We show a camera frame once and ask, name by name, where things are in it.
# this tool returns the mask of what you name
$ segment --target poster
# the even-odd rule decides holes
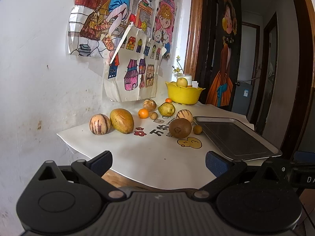
[[[75,0],[68,26],[69,53],[110,60],[133,22],[150,35],[155,0]]]
[[[155,97],[158,71],[166,49],[133,24],[105,65],[104,88],[115,102]]]
[[[206,104],[227,107],[233,98],[241,53],[241,0],[218,0],[215,56]]]
[[[152,38],[166,48],[163,57],[167,59],[170,58],[176,9],[174,0],[160,0],[152,32]]]

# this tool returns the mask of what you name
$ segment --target black cable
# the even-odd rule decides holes
[[[309,215],[308,212],[306,211],[306,208],[304,207],[304,205],[303,205],[302,202],[301,202],[301,204],[302,204],[302,207],[303,207],[303,210],[304,210],[305,214],[306,214],[307,217],[308,217],[308,220],[310,220],[310,222],[311,222],[311,224],[312,224],[312,226],[313,226],[313,228],[314,228],[314,230],[315,230],[315,225],[314,225],[314,223],[313,223],[313,221],[312,221],[310,215]]]

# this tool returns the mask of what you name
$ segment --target yellow plastic basket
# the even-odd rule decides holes
[[[183,105],[194,105],[198,102],[203,88],[185,88],[178,87],[173,83],[165,82],[168,90],[169,98],[175,103]]]

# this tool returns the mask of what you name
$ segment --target metal tray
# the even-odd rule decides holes
[[[278,148],[239,120],[196,116],[194,121],[230,159],[249,161],[282,155]]]

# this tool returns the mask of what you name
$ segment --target blue bow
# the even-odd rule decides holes
[[[222,94],[223,92],[227,91],[227,83],[220,85],[217,93],[218,93],[218,107],[221,106],[221,99],[222,99]]]

